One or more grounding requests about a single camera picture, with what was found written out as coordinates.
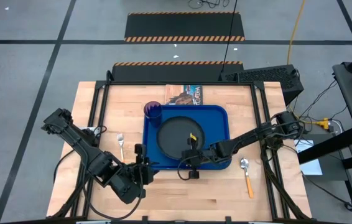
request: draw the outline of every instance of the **spoon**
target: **spoon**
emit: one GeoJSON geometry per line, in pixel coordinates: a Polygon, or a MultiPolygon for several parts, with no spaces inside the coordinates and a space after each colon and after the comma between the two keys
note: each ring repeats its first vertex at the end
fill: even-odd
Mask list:
{"type": "Polygon", "coordinates": [[[249,162],[246,158],[242,157],[241,162],[240,162],[241,168],[245,170],[245,177],[246,177],[246,185],[248,187],[248,194],[249,198],[253,198],[253,191],[251,187],[251,180],[249,179],[248,175],[248,167],[249,167],[249,162]]]}

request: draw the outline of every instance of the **blue tray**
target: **blue tray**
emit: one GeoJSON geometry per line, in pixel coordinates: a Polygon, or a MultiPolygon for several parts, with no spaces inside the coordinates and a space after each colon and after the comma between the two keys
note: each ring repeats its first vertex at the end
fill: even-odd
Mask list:
{"type": "MultiPolygon", "coordinates": [[[[162,122],[175,116],[186,116],[194,119],[202,127],[205,133],[204,149],[209,148],[209,144],[230,139],[228,129],[227,112],[216,105],[162,105],[162,122]]],[[[147,146],[147,156],[153,162],[159,164],[153,168],[157,170],[177,169],[178,160],[165,156],[157,144],[157,131],[159,128],[153,127],[149,120],[144,118],[143,144],[147,146]]],[[[199,169],[220,170],[230,165],[230,161],[222,164],[203,164],[199,169]]]]}

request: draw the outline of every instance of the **purple cup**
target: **purple cup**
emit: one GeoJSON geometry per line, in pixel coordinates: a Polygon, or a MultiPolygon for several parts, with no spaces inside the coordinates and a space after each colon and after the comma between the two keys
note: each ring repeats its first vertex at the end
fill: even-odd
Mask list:
{"type": "Polygon", "coordinates": [[[146,103],[144,106],[144,115],[153,127],[158,128],[162,122],[162,106],[156,101],[146,103]]]}

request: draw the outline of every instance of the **book cover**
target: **book cover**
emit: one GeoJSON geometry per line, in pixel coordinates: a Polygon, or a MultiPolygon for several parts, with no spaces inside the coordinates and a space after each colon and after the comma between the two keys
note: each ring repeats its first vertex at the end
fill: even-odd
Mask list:
{"type": "Polygon", "coordinates": [[[167,105],[202,105],[202,85],[166,85],[167,105]]]}

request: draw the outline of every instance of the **wooden table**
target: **wooden table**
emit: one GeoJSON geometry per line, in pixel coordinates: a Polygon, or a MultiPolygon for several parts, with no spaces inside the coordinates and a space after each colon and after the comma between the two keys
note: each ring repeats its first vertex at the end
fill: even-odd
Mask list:
{"type": "MultiPolygon", "coordinates": [[[[95,82],[80,82],[76,93],[72,116],[77,126],[88,124],[91,101],[95,82]]],[[[285,110],[282,90],[279,83],[265,83],[266,96],[270,114],[285,110]]],[[[102,93],[96,110],[95,125],[102,93]]],[[[257,92],[261,120],[264,121],[257,92]]],[[[109,96],[104,117],[104,125],[108,130],[102,134],[100,149],[110,151],[118,158],[121,157],[116,140],[117,133],[124,134],[124,155],[126,162],[134,162],[134,145],[142,141],[143,107],[148,101],[165,103],[165,86],[110,86],[109,96]]],[[[203,103],[205,105],[220,105],[228,114],[230,137],[235,138],[253,128],[256,128],[251,91],[248,86],[204,86],[203,103]]],[[[286,145],[294,146],[292,140],[285,141],[286,145]]],[[[62,156],[71,150],[64,144],[62,156]]],[[[225,220],[231,216],[234,221],[269,221],[271,212],[267,194],[262,161],[260,159],[258,143],[244,147],[233,156],[233,160],[225,170],[202,170],[200,179],[182,181],[174,170],[162,170],[154,177],[154,182],[145,185],[146,198],[138,209],[128,218],[141,220],[147,215],[150,220],[225,220]],[[244,172],[239,166],[239,159],[245,156],[249,159],[249,176],[251,178],[254,198],[248,197],[244,172]]],[[[282,176],[286,191],[294,202],[308,216],[308,205],[305,186],[300,173],[296,153],[280,149],[278,152],[282,176]]],[[[50,199],[47,215],[54,214],[66,201],[75,188],[80,157],[73,153],[66,158],[58,168],[52,198],[50,199]]],[[[274,188],[278,216],[282,217],[282,209],[278,191],[274,188]]],[[[126,205],[118,199],[111,187],[102,188],[96,182],[93,185],[91,202],[99,211],[112,217],[127,214],[135,202],[126,205]]],[[[89,219],[102,219],[93,211],[89,212],[89,219]]]]}

